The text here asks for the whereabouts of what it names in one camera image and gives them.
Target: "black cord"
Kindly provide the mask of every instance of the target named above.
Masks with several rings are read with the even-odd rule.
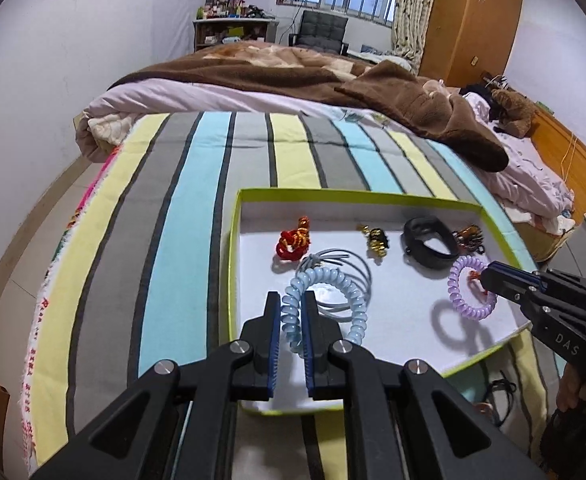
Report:
[[[293,25],[295,25],[295,20],[297,20],[297,15],[299,14],[299,11],[300,11],[300,9],[301,9],[302,7],[304,7],[304,2],[300,3],[300,4],[297,6],[297,12],[295,13],[295,16],[293,17],[293,21],[291,22],[291,24],[288,26],[288,28],[287,28],[287,29],[286,29],[286,30],[285,30],[285,31],[284,31],[284,32],[281,34],[281,36],[279,37],[278,44],[279,44],[279,42],[280,42],[280,41],[282,41],[282,38],[284,38],[284,35],[285,35],[285,34],[286,34],[286,33],[287,33],[289,30],[291,30],[291,27],[293,27]]]
[[[500,370],[500,374],[502,375],[502,379],[492,381],[486,387],[486,392],[484,393],[484,397],[482,398],[482,402],[487,402],[488,398],[491,395],[493,395],[494,392],[504,391],[506,393],[506,415],[504,415],[504,418],[500,420],[500,414],[497,413],[497,410],[494,412],[494,425],[496,426],[496,428],[500,428],[511,414],[515,400],[514,394],[518,389],[515,383],[512,383],[509,379],[506,378],[506,375],[504,375],[504,372],[502,370]]]

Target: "metal screw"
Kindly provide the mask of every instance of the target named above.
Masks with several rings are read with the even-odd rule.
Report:
[[[161,361],[158,361],[155,363],[153,370],[155,371],[156,374],[168,375],[173,370],[175,370],[175,363],[173,361],[168,360],[168,359],[162,359]]]
[[[231,343],[231,352],[234,354],[246,354],[247,351],[251,349],[251,345],[248,344],[246,341],[242,341],[238,339],[237,341],[233,341]]]
[[[348,354],[353,350],[353,344],[350,341],[346,341],[346,339],[340,339],[333,343],[333,350],[339,354]]]
[[[420,359],[412,359],[407,363],[406,367],[416,375],[422,375],[429,371],[429,365]]]

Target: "blue stripe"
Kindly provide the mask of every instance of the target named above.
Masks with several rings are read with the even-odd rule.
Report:
[[[447,381],[468,402],[480,402],[486,391],[482,367],[477,363],[447,377]]]
[[[513,227],[509,217],[499,203],[496,202],[496,199],[494,199],[489,190],[484,187],[484,184],[482,184],[476,174],[448,146],[432,140],[428,142],[442,156],[451,169],[456,172],[478,203],[486,210],[509,244],[509,247],[511,247],[520,267],[528,272],[536,270],[538,267],[533,261],[533,258],[531,258],[531,254],[529,254],[522,238],[520,238],[520,235]]]
[[[334,121],[333,124],[344,136],[355,162],[372,191],[377,193],[404,192],[375,149],[373,141],[358,124],[346,121]]]
[[[564,367],[566,366],[566,361],[556,353],[553,354],[553,357],[556,359],[556,369],[558,370],[558,375],[562,377],[564,375]]]
[[[204,114],[169,205],[148,287],[138,373],[207,356],[209,254],[230,113]]]

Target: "red hair tie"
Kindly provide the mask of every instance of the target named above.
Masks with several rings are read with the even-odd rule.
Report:
[[[308,227],[308,217],[302,216],[297,221],[297,229],[281,232],[279,242],[275,246],[275,252],[280,259],[297,262],[307,253],[311,244]]]

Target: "white bedsheet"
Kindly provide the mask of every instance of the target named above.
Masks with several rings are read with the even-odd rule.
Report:
[[[400,56],[378,55],[373,54],[372,52],[356,52],[355,50],[348,50],[347,53],[349,56],[358,57],[359,59],[363,59],[364,61],[371,61],[375,64],[388,60],[400,65],[402,68],[406,68],[409,72],[411,72],[411,64]]]

